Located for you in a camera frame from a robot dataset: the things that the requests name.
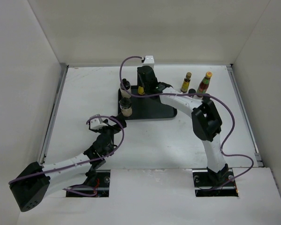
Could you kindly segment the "yellow label bottle yellow cap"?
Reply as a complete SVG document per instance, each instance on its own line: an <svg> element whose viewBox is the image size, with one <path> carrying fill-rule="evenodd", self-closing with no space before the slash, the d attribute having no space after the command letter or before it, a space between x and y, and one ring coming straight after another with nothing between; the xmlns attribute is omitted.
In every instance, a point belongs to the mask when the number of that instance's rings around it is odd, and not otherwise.
<svg viewBox="0 0 281 225"><path fill-rule="evenodd" d="M138 87L138 90L137 90L137 93L138 93L138 95L140 95L140 96L145 95L144 88L143 88L142 86L139 86L139 87Z"/></svg>

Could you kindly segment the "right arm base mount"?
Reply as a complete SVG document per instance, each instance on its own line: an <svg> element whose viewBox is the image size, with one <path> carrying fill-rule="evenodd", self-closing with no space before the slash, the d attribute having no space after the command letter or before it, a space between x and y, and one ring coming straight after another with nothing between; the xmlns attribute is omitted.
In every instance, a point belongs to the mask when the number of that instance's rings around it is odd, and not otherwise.
<svg viewBox="0 0 281 225"><path fill-rule="evenodd" d="M212 181L207 170L193 170L192 175L196 197L238 197L235 181L220 187L234 176L232 169L228 170L222 181Z"/></svg>

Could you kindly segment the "yellow label brown bottle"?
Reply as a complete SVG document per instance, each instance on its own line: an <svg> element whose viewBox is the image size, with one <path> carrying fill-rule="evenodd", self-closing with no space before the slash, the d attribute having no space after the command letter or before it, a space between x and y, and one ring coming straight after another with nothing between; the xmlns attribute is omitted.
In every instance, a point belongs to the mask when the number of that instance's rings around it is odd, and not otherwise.
<svg viewBox="0 0 281 225"><path fill-rule="evenodd" d="M190 81L191 81L191 76L192 76L191 72L186 73L185 78L184 78L183 83L182 83L181 88L180 88L180 91L182 93L186 93L188 91Z"/></svg>

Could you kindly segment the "dark spice jar black lid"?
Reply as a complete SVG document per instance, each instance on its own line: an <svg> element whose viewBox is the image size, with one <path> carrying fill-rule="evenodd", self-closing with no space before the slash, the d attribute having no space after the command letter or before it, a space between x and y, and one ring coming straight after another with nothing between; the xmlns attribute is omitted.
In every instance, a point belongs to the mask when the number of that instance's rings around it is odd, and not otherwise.
<svg viewBox="0 0 281 225"><path fill-rule="evenodd" d="M189 93L189 94L194 94L194 93L196 93L196 90L195 90L195 89L189 89L189 90L188 90L188 93Z"/></svg>

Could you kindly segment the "white powder shaker black lid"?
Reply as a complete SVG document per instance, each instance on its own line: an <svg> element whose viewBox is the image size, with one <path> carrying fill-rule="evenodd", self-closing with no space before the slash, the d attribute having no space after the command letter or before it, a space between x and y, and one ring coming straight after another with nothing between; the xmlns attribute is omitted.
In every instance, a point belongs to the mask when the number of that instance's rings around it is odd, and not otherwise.
<svg viewBox="0 0 281 225"><path fill-rule="evenodd" d="M123 98L130 98L131 97L131 95L128 94L128 93L131 93L131 84L125 78L122 79L122 84L120 85L120 92L121 92L121 96Z"/></svg>

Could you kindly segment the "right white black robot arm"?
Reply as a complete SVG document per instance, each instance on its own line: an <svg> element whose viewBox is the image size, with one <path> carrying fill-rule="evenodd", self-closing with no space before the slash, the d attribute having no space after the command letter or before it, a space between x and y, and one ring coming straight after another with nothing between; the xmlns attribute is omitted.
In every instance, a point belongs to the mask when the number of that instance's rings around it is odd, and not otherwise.
<svg viewBox="0 0 281 225"><path fill-rule="evenodd" d="M152 98L159 97L163 105L169 105L192 119L193 132L205 149L207 178L213 186L224 183L229 168L220 150L222 120L214 102L209 98L199 100L180 96L171 85L159 82L150 66L138 67L137 75L146 94Z"/></svg>

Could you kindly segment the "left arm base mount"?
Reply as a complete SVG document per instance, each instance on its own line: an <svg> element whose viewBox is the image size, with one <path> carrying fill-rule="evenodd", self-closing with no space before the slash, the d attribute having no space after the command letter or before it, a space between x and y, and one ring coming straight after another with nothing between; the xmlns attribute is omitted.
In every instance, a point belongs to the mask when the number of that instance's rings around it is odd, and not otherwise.
<svg viewBox="0 0 281 225"><path fill-rule="evenodd" d="M110 181L110 170L97 170L92 172L82 184L71 187L71 189L90 195L92 198L109 197Z"/></svg>

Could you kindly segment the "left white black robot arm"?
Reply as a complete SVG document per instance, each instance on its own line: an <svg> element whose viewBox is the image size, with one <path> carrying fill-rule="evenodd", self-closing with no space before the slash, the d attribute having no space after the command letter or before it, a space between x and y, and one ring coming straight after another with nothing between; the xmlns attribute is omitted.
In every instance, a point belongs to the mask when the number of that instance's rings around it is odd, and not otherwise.
<svg viewBox="0 0 281 225"><path fill-rule="evenodd" d="M99 133L92 145L83 153L53 164L32 162L12 181L9 188L21 212L27 212L48 195L72 186L90 187L96 181L96 170L115 153L119 145L114 143L117 133L124 133L126 120L122 113L117 116L90 117L86 122L89 130Z"/></svg>

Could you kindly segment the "clear shaker black grinder lid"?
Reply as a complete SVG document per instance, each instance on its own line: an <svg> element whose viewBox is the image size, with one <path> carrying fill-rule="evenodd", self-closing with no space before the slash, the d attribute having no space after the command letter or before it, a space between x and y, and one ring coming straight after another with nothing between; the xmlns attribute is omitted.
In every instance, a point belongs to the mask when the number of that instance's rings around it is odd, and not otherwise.
<svg viewBox="0 0 281 225"><path fill-rule="evenodd" d="M121 110L123 116L129 117L132 115L132 113L133 113L132 102L129 98L126 98L126 97L122 98L119 101L119 106L120 106L120 110Z"/></svg>

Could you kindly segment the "red green chili sauce bottle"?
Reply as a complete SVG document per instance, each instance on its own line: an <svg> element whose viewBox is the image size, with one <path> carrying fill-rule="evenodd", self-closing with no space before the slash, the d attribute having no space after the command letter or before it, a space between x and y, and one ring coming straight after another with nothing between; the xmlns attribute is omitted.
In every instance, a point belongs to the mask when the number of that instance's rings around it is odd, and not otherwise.
<svg viewBox="0 0 281 225"><path fill-rule="evenodd" d="M209 84L210 84L210 80L212 77L213 73L208 71L206 72L204 78L202 79L202 81L200 82L197 91L196 91L196 96L197 97L203 97L202 94L205 94L206 91L208 90Z"/></svg>

